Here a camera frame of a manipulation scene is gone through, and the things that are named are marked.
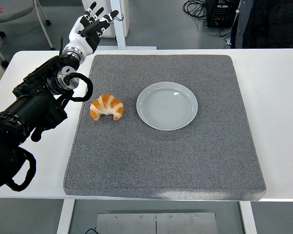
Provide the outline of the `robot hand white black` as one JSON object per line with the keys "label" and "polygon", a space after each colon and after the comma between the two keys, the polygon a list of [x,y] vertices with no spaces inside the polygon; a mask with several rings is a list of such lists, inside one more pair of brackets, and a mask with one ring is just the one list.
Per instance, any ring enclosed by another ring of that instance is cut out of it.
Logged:
{"label": "robot hand white black", "polygon": [[64,54],[75,53],[82,60],[96,51],[102,35],[119,13],[114,10],[102,16],[104,8],[95,10],[96,5],[93,2],[75,22],[69,33],[69,43],[63,49]]}

